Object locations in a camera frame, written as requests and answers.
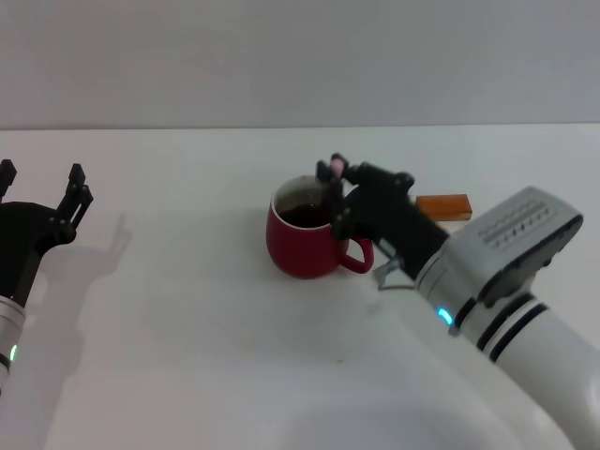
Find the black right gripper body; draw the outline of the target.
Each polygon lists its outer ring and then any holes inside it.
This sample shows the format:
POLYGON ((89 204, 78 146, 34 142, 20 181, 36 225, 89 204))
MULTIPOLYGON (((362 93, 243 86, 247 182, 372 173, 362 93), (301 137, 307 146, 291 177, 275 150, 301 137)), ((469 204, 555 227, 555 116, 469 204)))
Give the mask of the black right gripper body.
POLYGON ((441 249, 448 232, 425 216, 409 198, 414 184, 406 172, 392 173, 368 163, 357 165, 354 189, 344 199, 350 235, 373 242, 415 280, 441 249))

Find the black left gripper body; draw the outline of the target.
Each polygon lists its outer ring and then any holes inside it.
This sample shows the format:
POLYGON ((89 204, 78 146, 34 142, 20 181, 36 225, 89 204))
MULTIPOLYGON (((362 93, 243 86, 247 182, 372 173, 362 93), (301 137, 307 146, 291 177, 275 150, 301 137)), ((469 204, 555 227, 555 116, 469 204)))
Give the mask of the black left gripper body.
POLYGON ((53 210, 32 202, 0 204, 0 295, 24 308, 44 254, 53 210))

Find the red ceramic coffee cup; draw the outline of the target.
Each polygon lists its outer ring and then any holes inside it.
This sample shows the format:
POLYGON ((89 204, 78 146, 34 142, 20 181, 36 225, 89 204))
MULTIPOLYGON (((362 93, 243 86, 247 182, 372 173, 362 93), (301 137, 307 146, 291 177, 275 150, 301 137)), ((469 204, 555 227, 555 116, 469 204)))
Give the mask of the red ceramic coffee cup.
POLYGON ((275 265, 301 279, 320 278, 344 267, 367 273, 374 264, 370 241, 353 237, 361 260, 348 253, 350 240, 331 235, 331 207, 325 185, 312 175, 295 177, 273 194, 266 221, 266 245, 275 265))

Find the orange wooden block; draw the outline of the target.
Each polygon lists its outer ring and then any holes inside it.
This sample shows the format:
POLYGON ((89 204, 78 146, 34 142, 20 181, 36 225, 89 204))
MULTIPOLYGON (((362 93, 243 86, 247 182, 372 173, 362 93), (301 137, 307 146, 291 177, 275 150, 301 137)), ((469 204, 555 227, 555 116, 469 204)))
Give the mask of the orange wooden block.
POLYGON ((425 216, 436 222, 467 221, 473 214, 466 194, 417 196, 414 204, 425 216))

